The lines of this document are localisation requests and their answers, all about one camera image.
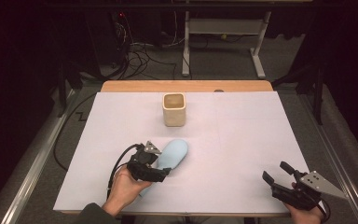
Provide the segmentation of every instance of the white metal table leg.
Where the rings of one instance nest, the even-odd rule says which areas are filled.
[[[190,48],[188,47],[188,38],[189,38],[189,12],[186,12],[185,20],[185,48],[183,50],[183,60],[182,60],[182,76],[188,77],[190,75]]]
[[[270,11],[266,12],[263,23],[261,24],[260,27],[260,32],[258,34],[257,45],[255,49],[254,48],[250,49],[252,54],[252,59],[255,65],[255,71],[257,72],[257,76],[261,79],[265,79],[266,74],[264,73],[263,66],[261,65],[260,58],[258,57],[258,52],[260,51],[261,44],[263,43],[264,35],[266,34],[267,31],[267,26],[269,25],[270,15],[271,15]]]

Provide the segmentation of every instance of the white tabletop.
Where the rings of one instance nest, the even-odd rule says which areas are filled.
[[[123,213],[287,215],[271,197],[263,171],[289,188],[295,180],[281,161],[302,172],[308,167],[277,92],[187,92],[186,124],[177,128],[164,125],[162,95],[98,93],[54,210],[102,205],[112,168],[127,147],[150,140],[163,149],[180,138],[188,143],[184,160]]]

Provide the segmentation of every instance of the gray carpet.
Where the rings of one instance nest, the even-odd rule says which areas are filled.
[[[267,80],[274,80],[284,76],[288,72],[301,41],[302,38],[284,40],[280,37],[264,41],[260,58],[267,75]],[[257,79],[248,52],[248,48],[252,47],[254,43],[255,39],[253,37],[243,38],[235,43],[210,40],[208,47],[204,48],[206,42],[201,37],[192,38],[191,46],[193,48],[190,53],[191,78]],[[172,73],[175,79],[190,79],[190,77],[181,76],[182,48],[156,49],[147,47],[147,53],[153,60],[169,64],[149,61],[142,74],[130,79],[172,79]],[[132,55],[132,57],[135,59],[131,61],[133,66],[129,68],[127,76],[132,74],[135,71],[135,66],[142,62],[139,59],[137,60],[136,55]],[[112,69],[109,66],[103,66],[103,72],[108,74],[112,72]],[[321,138],[318,126],[315,126],[313,118],[310,116],[310,110],[304,105],[304,97],[296,95],[294,91],[295,85],[283,84],[277,88],[277,91],[280,94],[283,107],[304,158],[311,170],[317,170],[336,186],[341,186],[342,183],[338,178],[339,175],[334,169],[334,164],[329,159],[328,153],[326,153],[325,141]],[[78,105],[83,99],[99,91],[100,88],[101,84],[90,84],[90,82],[87,82],[85,87],[77,93],[75,105]],[[92,100],[93,98],[86,101],[76,111],[83,112],[83,118],[90,112]],[[54,117],[56,112],[53,111],[51,116]],[[70,164],[85,126],[85,121],[79,120],[79,118],[79,114],[74,114],[68,120],[56,146],[57,156],[66,167]],[[358,145],[345,120],[337,111],[328,89],[324,90],[323,122],[323,128],[330,140],[330,144],[334,148],[339,149],[338,156],[340,161],[345,164],[352,184],[358,189]],[[41,130],[41,133],[37,137],[40,139],[35,139],[12,177],[8,180],[7,186],[2,190],[0,194],[0,222],[34,161],[38,147],[40,147],[39,144],[43,144],[40,143],[40,141],[43,141],[41,139],[43,139],[43,136],[48,135],[46,132]],[[51,154],[28,203],[21,213],[18,223],[70,223],[73,221],[75,216],[52,211],[64,177],[65,171],[56,163]],[[351,203],[334,197],[326,196],[325,199],[332,209],[332,216],[328,223],[358,223],[357,213],[353,212],[355,207]],[[289,217],[260,218],[260,223],[283,224],[291,223],[291,220]]]

